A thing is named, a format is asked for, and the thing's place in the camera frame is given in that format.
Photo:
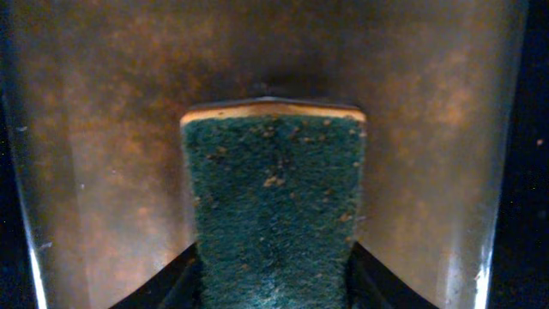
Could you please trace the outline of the green and yellow sponge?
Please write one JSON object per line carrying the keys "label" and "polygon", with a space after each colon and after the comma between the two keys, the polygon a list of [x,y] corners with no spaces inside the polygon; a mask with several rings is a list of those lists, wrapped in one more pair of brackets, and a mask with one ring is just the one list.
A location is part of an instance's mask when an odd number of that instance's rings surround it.
{"label": "green and yellow sponge", "polygon": [[202,306],[346,308],[366,116],[261,97],[180,120]]}

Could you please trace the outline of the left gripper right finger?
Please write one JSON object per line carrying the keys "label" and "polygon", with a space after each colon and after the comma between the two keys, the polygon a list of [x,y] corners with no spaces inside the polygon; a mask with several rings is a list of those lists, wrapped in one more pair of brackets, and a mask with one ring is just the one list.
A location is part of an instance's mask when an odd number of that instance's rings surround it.
{"label": "left gripper right finger", "polygon": [[347,307],[352,309],[438,309],[411,289],[359,242],[347,262]]}

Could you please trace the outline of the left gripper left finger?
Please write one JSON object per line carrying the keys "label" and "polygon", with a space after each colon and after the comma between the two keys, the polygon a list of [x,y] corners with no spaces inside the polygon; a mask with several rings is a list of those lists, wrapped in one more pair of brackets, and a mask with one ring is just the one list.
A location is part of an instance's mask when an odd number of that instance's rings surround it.
{"label": "left gripper left finger", "polygon": [[111,309],[199,309],[201,273],[202,263],[193,244]]}

